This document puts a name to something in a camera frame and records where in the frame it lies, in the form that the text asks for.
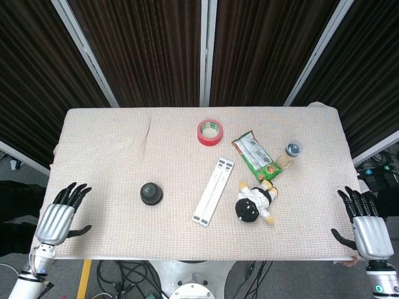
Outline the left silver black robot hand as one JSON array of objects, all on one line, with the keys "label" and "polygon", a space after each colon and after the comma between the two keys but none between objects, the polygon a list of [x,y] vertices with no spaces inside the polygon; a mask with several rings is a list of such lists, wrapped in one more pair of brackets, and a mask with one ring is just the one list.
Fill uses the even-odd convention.
[{"label": "left silver black robot hand", "polygon": [[72,221],[84,197],[92,190],[87,184],[76,182],[62,189],[50,204],[38,225],[36,237],[41,244],[57,246],[66,239],[86,234],[91,225],[71,230]]}]

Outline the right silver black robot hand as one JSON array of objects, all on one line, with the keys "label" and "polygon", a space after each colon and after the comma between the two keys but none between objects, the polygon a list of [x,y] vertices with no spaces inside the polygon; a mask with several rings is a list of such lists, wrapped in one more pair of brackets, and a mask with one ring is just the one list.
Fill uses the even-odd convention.
[{"label": "right silver black robot hand", "polygon": [[331,229],[333,237],[340,244],[356,250],[365,260],[388,260],[394,250],[385,220],[377,210],[374,194],[371,191],[361,193],[348,186],[337,193],[345,205],[354,240],[342,237],[336,229]]}]

